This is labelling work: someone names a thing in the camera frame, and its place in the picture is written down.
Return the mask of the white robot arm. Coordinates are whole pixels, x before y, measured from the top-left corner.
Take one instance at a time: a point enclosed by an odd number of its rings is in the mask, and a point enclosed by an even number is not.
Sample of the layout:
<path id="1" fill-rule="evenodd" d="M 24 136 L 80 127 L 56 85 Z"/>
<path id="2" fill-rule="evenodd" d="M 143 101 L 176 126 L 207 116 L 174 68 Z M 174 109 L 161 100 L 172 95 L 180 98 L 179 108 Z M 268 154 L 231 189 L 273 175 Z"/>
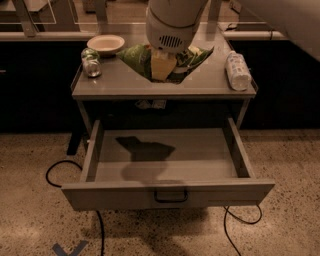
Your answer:
<path id="1" fill-rule="evenodd" d="M 320 60 L 320 0 L 238 0 L 317 61 Z M 146 35 L 151 46 L 180 53 L 193 41 L 208 0 L 149 0 Z"/>

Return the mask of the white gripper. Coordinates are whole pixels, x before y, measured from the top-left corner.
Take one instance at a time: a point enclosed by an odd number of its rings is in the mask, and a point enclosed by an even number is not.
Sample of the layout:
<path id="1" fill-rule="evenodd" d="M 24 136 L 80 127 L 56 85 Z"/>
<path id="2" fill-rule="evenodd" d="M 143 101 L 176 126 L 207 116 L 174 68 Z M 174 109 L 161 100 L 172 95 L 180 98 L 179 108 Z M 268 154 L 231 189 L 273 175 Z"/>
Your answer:
<path id="1" fill-rule="evenodd" d="M 151 8 L 146 13 L 146 36 L 151 50 L 152 79 L 165 81 L 176 67 L 177 59 L 173 53 L 186 50 L 195 32 L 193 27 L 172 27 L 159 20 Z"/>

